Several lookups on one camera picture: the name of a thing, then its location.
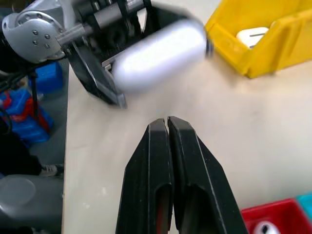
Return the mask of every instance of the yellow bin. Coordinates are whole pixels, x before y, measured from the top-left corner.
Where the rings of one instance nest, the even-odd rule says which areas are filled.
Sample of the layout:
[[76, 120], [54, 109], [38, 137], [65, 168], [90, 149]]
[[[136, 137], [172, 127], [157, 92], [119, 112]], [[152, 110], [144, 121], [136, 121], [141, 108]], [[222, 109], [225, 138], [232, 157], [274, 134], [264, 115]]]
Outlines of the yellow bin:
[[[269, 31], [253, 49], [236, 39], [257, 27]], [[223, 0], [206, 30], [223, 58], [254, 78], [312, 59], [312, 0]]]

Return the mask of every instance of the blue box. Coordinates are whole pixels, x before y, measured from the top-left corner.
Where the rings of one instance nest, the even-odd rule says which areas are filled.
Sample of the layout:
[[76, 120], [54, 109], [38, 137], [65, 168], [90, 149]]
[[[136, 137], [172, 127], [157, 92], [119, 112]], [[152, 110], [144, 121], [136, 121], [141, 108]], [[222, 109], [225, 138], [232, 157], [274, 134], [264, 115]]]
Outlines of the blue box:
[[38, 75], [36, 79], [37, 93], [48, 94], [63, 87], [63, 73], [58, 62], [37, 68], [36, 73]]
[[297, 201], [301, 205], [309, 219], [312, 221], [312, 193], [298, 196]]

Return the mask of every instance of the red plastic bin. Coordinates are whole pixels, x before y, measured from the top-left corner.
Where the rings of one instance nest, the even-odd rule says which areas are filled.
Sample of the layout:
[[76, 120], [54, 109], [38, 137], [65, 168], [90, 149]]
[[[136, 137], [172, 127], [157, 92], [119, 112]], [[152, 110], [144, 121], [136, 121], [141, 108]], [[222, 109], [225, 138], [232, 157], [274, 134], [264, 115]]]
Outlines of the red plastic bin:
[[241, 211], [250, 234], [261, 221], [273, 223], [281, 234], [312, 234], [312, 225], [295, 199], [286, 199]]

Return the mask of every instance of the table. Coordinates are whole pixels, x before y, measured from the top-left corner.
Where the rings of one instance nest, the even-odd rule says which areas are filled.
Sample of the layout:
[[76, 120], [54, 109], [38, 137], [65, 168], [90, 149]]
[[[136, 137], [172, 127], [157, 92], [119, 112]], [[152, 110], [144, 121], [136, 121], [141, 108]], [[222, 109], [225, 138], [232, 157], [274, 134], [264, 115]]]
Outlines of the table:
[[[192, 2], [170, 1], [203, 22], [218, 4]], [[172, 115], [221, 163], [240, 208], [312, 190], [311, 74], [306, 62], [250, 80], [215, 55], [128, 95], [120, 110], [89, 95], [70, 68], [63, 233], [115, 233], [125, 166], [146, 126]]]

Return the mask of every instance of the white object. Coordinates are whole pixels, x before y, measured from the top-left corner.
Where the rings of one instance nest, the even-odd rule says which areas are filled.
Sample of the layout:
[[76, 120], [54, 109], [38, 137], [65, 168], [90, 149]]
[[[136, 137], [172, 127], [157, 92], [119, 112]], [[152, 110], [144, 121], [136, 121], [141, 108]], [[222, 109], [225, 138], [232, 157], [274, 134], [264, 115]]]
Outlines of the white object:
[[280, 234], [280, 232], [271, 222], [263, 221], [258, 223], [253, 234]]
[[269, 29], [266, 27], [251, 28], [240, 31], [236, 38], [239, 39], [248, 48], [253, 48], [263, 38]]
[[207, 38], [202, 24], [180, 20], [126, 49], [112, 74], [124, 93], [141, 92], [190, 62], [204, 59]]

